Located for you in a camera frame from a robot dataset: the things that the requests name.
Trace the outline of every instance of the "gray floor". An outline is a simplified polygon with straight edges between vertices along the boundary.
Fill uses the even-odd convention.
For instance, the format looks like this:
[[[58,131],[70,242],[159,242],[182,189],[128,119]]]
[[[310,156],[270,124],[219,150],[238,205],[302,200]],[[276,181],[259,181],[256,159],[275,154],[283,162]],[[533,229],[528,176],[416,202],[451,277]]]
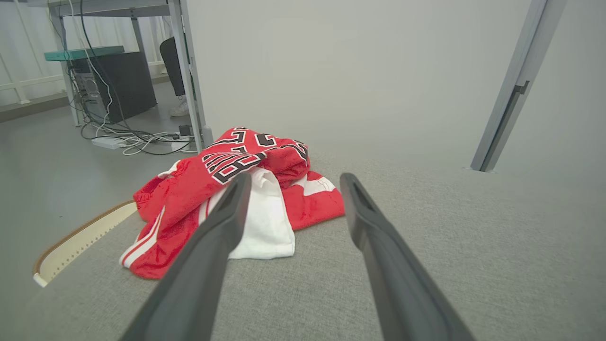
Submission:
[[[180,103],[170,83],[155,85],[157,108],[128,120],[134,129],[178,131],[188,116],[170,118]],[[95,130],[87,128],[87,136]],[[154,146],[150,151],[168,152]],[[92,145],[72,125],[68,107],[0,123],[0,339],[14,340],[16,319],[41,288],[32,279],[40,254],[63,236],[191,154],[123,156]]]

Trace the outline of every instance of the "white wall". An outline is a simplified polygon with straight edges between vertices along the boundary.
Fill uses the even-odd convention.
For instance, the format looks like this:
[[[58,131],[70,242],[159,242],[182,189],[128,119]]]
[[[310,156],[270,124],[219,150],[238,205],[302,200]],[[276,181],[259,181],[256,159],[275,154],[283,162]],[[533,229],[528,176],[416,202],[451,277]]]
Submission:
[[[48,18],[46,8],[27,7],[21,4],[21,11],[28,17],[31,31],[34,33],[33,42],[38,46],[40,53],[57,51],[53,30]],[[62,8],[62,13],[71,13],[69,5]],[[76,24],[82,33],[80,17],[76,17]],[[88,47],[86,41],[82,45],[75,35],[74,23],[71,17],[65,17],[65,29],[67,31],[68,49],[80,49]],[[93,46],[123,45],[128,52],[138,51],[135,33],[130,18],[84,18],[88,37]],[[157,59],[154,59],[154,41],[152,29],[156,29],[158,45],[162,42],[161,18],[140,18],[141,36],[145,47],[145,55],[148,61],[162,60],[159,51]],[[13,2],[0,2],[0,54],[15,79],[13,81],[25,81],[29,79],[42,78],[61,74],[61,65],[58,62],[44,61],[42,70],[36,64],[35,55],[27,41],[25,29],[21,24],[17,8]],[[158,67],[152,67],[151,71],[157,73]],[[0,84],[11,83],[7,72],[0,65]],[[28,99],[51,95],[65,89],[63,80],[44,84],[25,86],[24,92]],[[17,103],[18,97],[13,89],[0,91],[0,106]]]
[[[529,5],[189,0],[207,123],[469,166]]]
[[[568,0],[500,174],[606,191],[606,1]]]

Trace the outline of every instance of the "black pants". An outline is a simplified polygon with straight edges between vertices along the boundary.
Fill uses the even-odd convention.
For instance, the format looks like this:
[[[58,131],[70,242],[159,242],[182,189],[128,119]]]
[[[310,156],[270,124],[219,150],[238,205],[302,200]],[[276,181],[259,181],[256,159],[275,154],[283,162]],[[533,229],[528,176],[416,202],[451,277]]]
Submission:
[[[160,44],[160,54],[162,55],[162,59],[164,59],[164,67],[166,67],[168,78],[170,79],[171,84],[173,84],[175,95],[185,95],[183,78],[181,77],[181,70],[179,69],[179,56],[177,55],[175,37],[166,39]]]

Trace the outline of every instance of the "clothing pile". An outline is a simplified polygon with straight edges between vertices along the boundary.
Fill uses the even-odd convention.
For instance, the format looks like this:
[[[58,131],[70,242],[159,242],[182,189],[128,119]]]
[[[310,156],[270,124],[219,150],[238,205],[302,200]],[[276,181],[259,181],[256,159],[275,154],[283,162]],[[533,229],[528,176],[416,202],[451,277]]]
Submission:
[[[240,172],[250,173],[252,189],[244,234],[230,258],[292,256],[293,230],[345,214],[341,193],[310,171],[306,145],[236,127],[134,194],[147,224],[120,263],[137,276],[161,278]]]

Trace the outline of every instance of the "beige chair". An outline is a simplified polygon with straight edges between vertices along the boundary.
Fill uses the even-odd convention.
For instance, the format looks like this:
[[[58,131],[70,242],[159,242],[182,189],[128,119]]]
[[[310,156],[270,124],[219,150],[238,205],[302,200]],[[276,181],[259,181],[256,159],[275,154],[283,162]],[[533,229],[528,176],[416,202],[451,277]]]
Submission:
[[[84,250],[136,211],[135,202],[127,201],[63,238],[40,256],[33,269],[34,281],[44,288]]]

